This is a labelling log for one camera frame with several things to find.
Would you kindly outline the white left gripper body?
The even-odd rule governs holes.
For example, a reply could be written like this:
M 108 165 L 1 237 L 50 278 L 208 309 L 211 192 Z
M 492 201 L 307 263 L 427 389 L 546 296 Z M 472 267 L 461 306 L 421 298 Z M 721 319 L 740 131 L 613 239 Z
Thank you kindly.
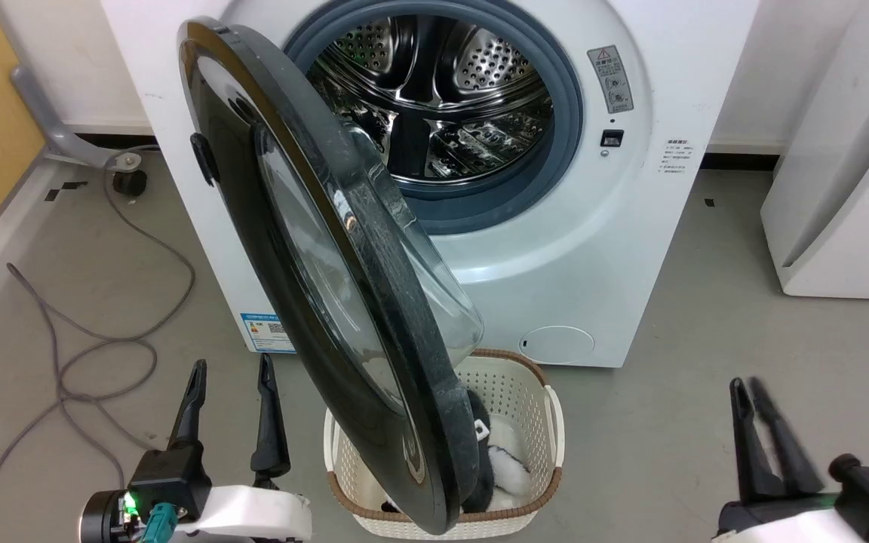
M 310 542 L 309 499 L 294 492 L 252 486 L 215 486 L 202 516 L 180 523 L 180 542 Z

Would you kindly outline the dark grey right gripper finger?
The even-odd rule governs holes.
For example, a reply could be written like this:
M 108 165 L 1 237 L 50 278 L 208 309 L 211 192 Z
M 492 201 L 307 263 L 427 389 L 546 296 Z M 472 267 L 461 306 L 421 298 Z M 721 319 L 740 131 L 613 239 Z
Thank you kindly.
M 772 437 L 786 495 L 806 497 L 823 491 L 824 482 L 762 379 L 751 378 L 751 392 L 756 413 Z
M 739 501 L 755 503 L 783 497 L 785 486 L 773 473 L 763 450 L 755 424 L 755 405 L 744 379 L 731 379 L 729 395 Z

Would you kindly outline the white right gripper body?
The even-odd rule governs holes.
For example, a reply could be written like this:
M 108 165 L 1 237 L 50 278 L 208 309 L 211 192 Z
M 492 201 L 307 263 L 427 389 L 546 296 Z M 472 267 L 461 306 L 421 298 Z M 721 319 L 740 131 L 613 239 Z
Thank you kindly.
M 714 542 L 860 542 L 836 512 L 835 494 L 783 501 L 728 502 L 720 510 Z

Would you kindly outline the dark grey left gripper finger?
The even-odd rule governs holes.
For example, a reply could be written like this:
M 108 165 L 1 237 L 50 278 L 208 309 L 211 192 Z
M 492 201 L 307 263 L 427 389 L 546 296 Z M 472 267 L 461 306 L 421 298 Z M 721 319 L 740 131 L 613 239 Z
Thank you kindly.
M 189 374 L 189 381 L 180 399 L 180 408 L 173 421 L 170 449 L 198 441 L 200 413 L 206 402 L 207 361 L 197 360 Z
M 251 470 L 256 488 L 276 490 L 275 479 L 292 468 L 281 409 L 275 368 L 268 353 L 261 354 L 256 388 L 259 392 L 259 424 Z

